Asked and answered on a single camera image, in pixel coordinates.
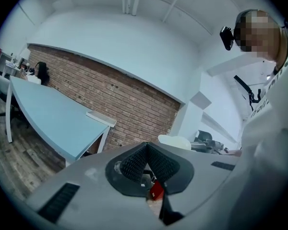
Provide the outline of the black office chair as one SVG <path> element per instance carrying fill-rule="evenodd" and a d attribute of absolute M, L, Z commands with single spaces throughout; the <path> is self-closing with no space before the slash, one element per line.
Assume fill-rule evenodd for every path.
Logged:
<path fill-rule="evenodd" d="M 1 93 L 0 94 L 0 100 L 6 102 L 7 100 L 7 95 Z M 29 122 L 27 121 L 26 117 L 24 116 L 23 112 L 21 111 L 18 102 L 16 100 L 16 98 L 14 97 L 14 95 L 12 95 L 11 98 L 11 112 L 10 112 L 11 116 L 10 116 L 10 121 L 12 121 L 14 118 L 17 118 L 20 121 L 24 121 L 26 124 L 26 128 L 29 128 Z M 0 113 L 0 117 L 1 116 L 6 116 L 5 113 Z"/>

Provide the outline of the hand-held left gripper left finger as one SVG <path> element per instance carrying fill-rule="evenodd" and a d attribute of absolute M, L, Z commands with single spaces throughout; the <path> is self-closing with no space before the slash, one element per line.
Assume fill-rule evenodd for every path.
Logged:
<path fill-rule="evenodd" d="M 105 176 L 110 185 L 125 196 L 145 196 L 146 188 L 141 186 L 147 165 L 146 143 L 110 160 L 105 168 Z"/>

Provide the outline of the white board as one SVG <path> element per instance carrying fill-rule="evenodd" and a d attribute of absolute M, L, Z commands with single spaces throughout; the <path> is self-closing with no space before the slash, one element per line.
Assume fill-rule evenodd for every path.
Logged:
<path fill-rule="evenodd" d="M 90 117 L 91 119 L 94 119 L 100 123 L 103 123 L 104 125 L 107 125 L 109 127 L 114 127 L 116 125 L 116 120 L 113 118 L 110 118 L 104 114 L 101 114 L 97 111 L 88 111 L 86 112 L 86 115 Z"/>

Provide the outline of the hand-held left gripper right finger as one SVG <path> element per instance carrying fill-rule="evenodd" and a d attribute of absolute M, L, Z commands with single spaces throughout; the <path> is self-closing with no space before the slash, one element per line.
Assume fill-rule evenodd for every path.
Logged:
<path fill-rule="evenodd" d="M 184 216 L 172 209 L 168 197 L 181 193 L 187 188 L 194 176 L 194 167 L 185 158 L 153 143 L 147 143 L 146 145 L 146 158 L 149 167 L 164 191 L 159 219 L 165 225 L 170 225 Z"/>

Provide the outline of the white wall box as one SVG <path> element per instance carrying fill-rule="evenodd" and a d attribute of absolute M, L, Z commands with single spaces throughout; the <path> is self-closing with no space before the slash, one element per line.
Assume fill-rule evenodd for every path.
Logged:
<path fill-rule="evenodd" d="M 202 110 L 206 109 L 212 103 L 201 91 L 198 91 L 190 101 Z"/>

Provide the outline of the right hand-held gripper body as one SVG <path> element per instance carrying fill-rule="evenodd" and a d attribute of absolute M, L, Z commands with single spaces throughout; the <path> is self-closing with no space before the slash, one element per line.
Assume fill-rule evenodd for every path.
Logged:
<path fill-rule="evenodd" d="M 198 136 L 191 142 L 191 150 L 209 154 L 228 154 L 228 148 L 224 144 L 213 140 L 209 132 L 198 130 Z"/>

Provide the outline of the white desk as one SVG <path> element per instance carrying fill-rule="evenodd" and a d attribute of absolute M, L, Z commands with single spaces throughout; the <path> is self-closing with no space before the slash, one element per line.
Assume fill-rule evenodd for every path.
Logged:
<path fill-rule="evenodd" d="M 17 72 L 20 72 L 21 70 L 16 66 L 15 63 L 10 62 L 8 60 L 5 60 L 5 66 L 2 72 L 2 76 L 5 77 L 7 70 L 10 70 L 11 72 L 9 73 L 9 75 L 14 76 Z"/>

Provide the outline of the white table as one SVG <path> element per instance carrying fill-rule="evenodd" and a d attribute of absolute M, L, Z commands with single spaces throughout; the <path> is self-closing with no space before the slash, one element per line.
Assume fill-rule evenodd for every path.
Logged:
<path fill-rule="evenodd" d="M 97 140 L 97 151 L 103 151 L 110 127 L 99 118 L 88 116 L 89 108 L 54 88 L 13 76 L 7 99 L 12 96 L 31 127 L 66 164 L 79 160 Z"/>

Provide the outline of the red box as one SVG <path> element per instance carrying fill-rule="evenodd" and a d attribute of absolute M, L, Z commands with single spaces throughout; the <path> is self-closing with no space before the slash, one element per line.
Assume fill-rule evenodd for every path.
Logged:
<path fill-rule="evenodd" d="M 155 180 L 154 185 L 149 192 L 152 200 L 158 201 L 163 199 L 164 189 L 162 188 L 158 180 Z"/>

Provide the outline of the person's white shirt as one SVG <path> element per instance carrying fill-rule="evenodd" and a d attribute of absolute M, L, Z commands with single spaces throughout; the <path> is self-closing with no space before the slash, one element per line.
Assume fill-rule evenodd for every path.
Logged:
<path fill-rule="evenodd" d="M 288 59 L 248 119 L 240 156 L 195 153 L 180 230 L 288 229 Z"/>

